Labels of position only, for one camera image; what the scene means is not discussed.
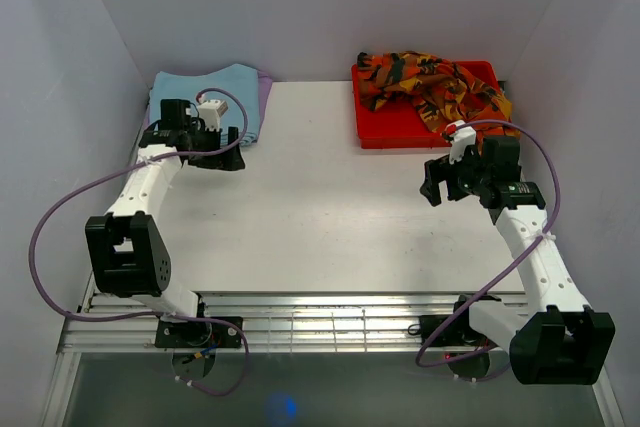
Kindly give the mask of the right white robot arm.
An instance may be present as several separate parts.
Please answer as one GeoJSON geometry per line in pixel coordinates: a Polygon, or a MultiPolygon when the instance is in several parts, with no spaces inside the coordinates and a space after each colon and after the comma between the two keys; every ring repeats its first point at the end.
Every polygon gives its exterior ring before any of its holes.
{"type": "Polygon", "coordinates": [[[464,344],[483,338],[505,351],[513,374],[524,385],[595,384],[615,325],[608,313],[593,310],[571,280],[549,231],[546,202],[535,183],[521,178],[518,139],[489,136],[478,143],[470,129],[448,138],[449,154],[426,162],[420,192],[433,206],[444,198],[479,199],[513,257],[529,315],[518,316],[482,288],[460,298],[453,313],[424,334],[422,346],[428,348],[451,326],[464,344]]]}

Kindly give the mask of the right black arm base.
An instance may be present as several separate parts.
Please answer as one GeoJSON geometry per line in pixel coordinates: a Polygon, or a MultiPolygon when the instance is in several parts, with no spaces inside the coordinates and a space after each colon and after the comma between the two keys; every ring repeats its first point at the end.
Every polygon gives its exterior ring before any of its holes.
{"type": "MultiPolygon", "coordinates": [[[[418,321],[407,328],[411,337],[419,337],[424,343],[426,339],[448,318],[447,315],[421,315],[418,321]]],[[[434,347],[462,347],[475,348],[495,346],[486,336],[474,331],[469,325],[468,313],[465,312],[448,325],[432,342],[434,347]]]]}

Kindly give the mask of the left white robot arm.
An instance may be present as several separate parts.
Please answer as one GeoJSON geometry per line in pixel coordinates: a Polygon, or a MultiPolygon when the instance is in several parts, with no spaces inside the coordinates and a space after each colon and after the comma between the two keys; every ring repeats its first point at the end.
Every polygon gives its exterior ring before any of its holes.
{"type": "Polygon", "coordinates": [[[240,130],[224,129],[222,99],[164,99],[160,118],[142,133],[137,168],[102,216],[85,225],[94,280],[100,292],[132,298],[162,314],[182,316],[178,335],[190,346],[212,334],[209,318],[198,313],[199,296],[172,278],[169,251],[156,224],[172,180],[185,165],[238,171],[245,168],[240,130]]]}

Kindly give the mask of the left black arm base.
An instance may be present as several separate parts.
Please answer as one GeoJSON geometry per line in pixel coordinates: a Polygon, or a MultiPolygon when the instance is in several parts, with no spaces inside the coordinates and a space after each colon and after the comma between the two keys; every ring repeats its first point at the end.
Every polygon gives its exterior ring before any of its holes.
{"type": "Polygon", "coordinates": [[[239,348],[241,339],[227,325],[201,322],[168,322],[160,320],[154,346],[166,349],[239,348]]]}

